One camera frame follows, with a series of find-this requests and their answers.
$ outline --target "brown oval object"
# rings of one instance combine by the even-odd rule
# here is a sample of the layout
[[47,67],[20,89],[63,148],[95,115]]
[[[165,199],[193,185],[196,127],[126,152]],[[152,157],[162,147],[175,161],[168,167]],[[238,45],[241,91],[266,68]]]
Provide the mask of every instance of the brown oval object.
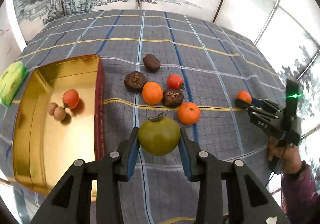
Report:
[[132,92],[142,92],[143,86],[147,83],[146,77],[139,71],[129,73],[124,79],[125,87]]
[[66,117],[66,111],[64,110],[64,108],[62,106],[59,106],[55,109],[54,113],[53,113],[53,117],[54,119],[56,119],[57,121],[62,121],[65,117]]
[[55,109],[58,107],[58,104],[56,102],[52,102],[48,105],[48,113],[49,115],[53,116],[53,113]]
[[183,93],[178,89],[169,88],[164,90],[162,103],[165,106],[174,108],[178,107],[183,102]]
[[160,61],[152,54],[144,56],[143,64],[152,73],[157,72],[161,67]]

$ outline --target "bolt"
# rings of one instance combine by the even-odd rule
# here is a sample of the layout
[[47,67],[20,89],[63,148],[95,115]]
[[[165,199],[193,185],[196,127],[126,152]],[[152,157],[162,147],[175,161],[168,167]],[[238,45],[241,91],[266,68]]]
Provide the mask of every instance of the bolt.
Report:
[[235,165],[236,165],[236,166],[239,166],[239,167],[242,167],[242,166],[244,165],[244,163],[243,163],[243,161],[241,161],[241,160],[236,160],[236,161],[235,161]]
[[119,155],[120,155],[120,154],[119,154],[119,152],[117,152],[117,151],[112,151],[112,152],[110,153],[110,157],[111,157],[111,158],[117,158]]
[[209,154],[206,151],[201,151],[201,152],[199,152],[199,156],[202,158],[206,158],[209,156]]
[[83,161],[81,159],[78,159],[75,161],[75,166],[81,166],[83,165]]

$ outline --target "red cherry tomato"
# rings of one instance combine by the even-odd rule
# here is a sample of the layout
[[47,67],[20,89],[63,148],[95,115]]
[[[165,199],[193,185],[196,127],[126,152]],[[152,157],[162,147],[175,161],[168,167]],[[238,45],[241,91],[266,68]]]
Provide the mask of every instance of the red cherry tomato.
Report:
[[169,88],[174,88],[174,89],[184,89],[184,84],[183,84],[183,79],[177,74],[173,74],[168,77],[167,79],[167,84]]
[[73,109],[79,103],[79,93],[75,89],[69,89],[63,94],[62,102],[65,107]]

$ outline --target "rectangular gold container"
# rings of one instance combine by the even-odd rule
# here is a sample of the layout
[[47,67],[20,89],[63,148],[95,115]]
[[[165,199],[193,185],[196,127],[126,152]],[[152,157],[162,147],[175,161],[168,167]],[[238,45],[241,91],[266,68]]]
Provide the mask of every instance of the rectangular gold container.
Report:
[[[21,99],[13,138],[13,169],[18,182],[48,194],[77,159],[99,160],[103,138],[104,73],[98,55],[57,61],[34,70]],[[79,92],[79,105],[66,109],[59,122],[47,112],[50,102],[63,106],[69,89]],[[97,182],[92,184],[92,200]]]

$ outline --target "purple sleeve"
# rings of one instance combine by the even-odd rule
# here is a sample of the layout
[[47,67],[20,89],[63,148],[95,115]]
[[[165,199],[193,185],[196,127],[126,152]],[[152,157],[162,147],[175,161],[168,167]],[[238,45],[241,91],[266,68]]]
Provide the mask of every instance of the purple sleeve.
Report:
[[297,177],[285,174],[282,178],[285,207],[291,224],[299,224],[319,197],[310,166],[305,161],[302,164],[304,170]]

